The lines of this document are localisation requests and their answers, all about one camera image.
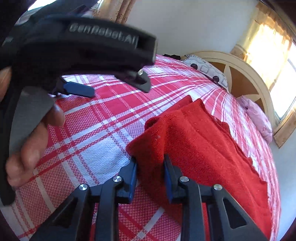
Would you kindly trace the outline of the pink pillow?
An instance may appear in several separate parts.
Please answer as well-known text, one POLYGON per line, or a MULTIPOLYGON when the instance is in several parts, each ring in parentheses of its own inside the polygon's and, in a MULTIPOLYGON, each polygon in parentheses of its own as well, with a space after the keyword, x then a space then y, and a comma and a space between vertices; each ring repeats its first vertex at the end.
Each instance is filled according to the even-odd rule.
POLYGON ((270 144, 273 140, 273 130, 269 119, 262 109, 245 96, 238 97, 237 101, 245 109, 267 144, 270 144))

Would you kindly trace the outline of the yellow curtain centre right panel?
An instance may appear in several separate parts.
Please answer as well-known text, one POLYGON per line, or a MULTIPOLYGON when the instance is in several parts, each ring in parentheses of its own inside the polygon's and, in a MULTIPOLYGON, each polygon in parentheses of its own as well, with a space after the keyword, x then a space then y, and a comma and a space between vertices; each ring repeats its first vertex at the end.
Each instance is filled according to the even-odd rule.
POLYGON ((274 130, 273 139, 280 149, 291 134, 294 132, 296 126, 295 108, 288 113, 288 115, 280 122, 278 127, 274 130))

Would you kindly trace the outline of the grey patterned pillow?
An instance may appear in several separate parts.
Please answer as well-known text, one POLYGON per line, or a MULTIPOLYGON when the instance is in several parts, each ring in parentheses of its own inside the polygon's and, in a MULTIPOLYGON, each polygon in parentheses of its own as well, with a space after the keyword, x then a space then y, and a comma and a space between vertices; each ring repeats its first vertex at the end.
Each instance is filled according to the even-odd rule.
POLYGON ((201 72, 214 83, 218 84, 220 87, 223 87, 227 92, 229 91, 228 82, 224 73, 213 66, 211 63, 193 54, 184 55, 181 58, 181 61, 189 67, 201 72))

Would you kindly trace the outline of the yellow curtain panel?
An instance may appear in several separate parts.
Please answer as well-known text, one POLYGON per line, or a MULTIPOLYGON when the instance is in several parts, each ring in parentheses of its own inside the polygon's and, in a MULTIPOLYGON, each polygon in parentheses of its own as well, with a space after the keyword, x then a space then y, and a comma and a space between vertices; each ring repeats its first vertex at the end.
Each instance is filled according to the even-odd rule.
POLYGON ((278 127, 274 130, 273 139, 280 149, 291 134, 294 132, 296 126, 295 108, 288 113, 288 115, 280 122, 278 127))
POLYGON ((294 39, 280 16, 259 1, 231 54, 249 64, 272 90, 287 62, 294 39))

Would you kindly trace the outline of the yellow curtain side window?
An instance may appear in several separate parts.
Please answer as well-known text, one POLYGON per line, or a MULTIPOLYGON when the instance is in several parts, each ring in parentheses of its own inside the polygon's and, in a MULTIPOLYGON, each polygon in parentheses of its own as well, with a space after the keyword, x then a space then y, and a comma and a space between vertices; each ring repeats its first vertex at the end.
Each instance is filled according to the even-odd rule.
POLYGON ((136 0, 103 0, 100 1, 92 16, 125 24, 136 0))

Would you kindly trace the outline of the red embroidered knit sweater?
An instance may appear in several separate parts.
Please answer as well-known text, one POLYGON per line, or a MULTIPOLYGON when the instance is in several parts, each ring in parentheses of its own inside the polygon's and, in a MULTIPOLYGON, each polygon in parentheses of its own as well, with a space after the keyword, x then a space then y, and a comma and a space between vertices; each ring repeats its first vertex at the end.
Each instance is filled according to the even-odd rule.
POLYGON ((170 204, 163 178, 164 156, 198 184, 222 185, 243 207, 266 237, 272 221, 267 183, 262 181, 230 135, 229 126, 206 110, 200 99, 186 96, 159 116, 126 146, 138 163, 138 179, 151 199, 176 221, 181 207, 170 204))

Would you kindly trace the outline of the yellow curtain centre left panel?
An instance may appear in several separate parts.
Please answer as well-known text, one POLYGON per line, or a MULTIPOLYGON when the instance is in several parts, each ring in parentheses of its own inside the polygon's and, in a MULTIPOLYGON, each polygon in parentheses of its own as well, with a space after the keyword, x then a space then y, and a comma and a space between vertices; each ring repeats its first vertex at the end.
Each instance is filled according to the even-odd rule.
POLYGON ((280 16, 259 1, 231 54, 249 64, 272 90, 287 62, 294 39, 280 16))

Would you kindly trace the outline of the black cloth beside bed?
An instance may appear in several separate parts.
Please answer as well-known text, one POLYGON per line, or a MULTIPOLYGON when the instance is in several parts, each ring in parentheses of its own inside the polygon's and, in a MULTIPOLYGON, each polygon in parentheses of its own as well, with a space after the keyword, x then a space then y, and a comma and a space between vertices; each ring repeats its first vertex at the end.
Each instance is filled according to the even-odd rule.
POLYGON ((163 54, 163 56, 165 57, 168 57, 168 58, 172 58, 172 59, 175 59, 175 60, 181 60, 181 56, 180 55, 169 55, 169 54, 163 54))

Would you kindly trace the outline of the red white plaid bedspread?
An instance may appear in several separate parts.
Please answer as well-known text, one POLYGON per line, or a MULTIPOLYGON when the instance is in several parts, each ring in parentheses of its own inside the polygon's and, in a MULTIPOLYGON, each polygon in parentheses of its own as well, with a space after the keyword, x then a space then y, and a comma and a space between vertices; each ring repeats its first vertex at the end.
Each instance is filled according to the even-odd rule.
POLYGON ((10 240, 29 240, 79 184, 94 186, 113 176, 128 163, 126 145, 144 131, 145 122, 188 95, 201 99, 211 115, 229 125, 233 139, 267 183, 270 215, 264 227, 276 240, 281 212, 278 175, 269 144, 243 107, 226 90, 177 60, 158 56, 146 71, 152 80, 148 94, 107 75, 67 77, 94 87, 96 96, 58 98, 66 115, 64 126, 49 127, 48 147, 33 177, 16 191, 15 203, 1 209, 2 231, 10 240))

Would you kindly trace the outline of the cream wooden headboard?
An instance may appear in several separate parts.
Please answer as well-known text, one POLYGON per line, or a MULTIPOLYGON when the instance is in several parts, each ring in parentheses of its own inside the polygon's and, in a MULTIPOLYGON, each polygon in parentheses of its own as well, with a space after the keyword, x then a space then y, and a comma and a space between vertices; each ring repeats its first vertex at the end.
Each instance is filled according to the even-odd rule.
POLYGON ((245 96, 263 110, 272 128, 275 128, 275 113, 269 90, 259 74, 239 57, 219 52, 200 51, 194 55, 208 61, 224 73, 228 89, 234 97, 245 96))

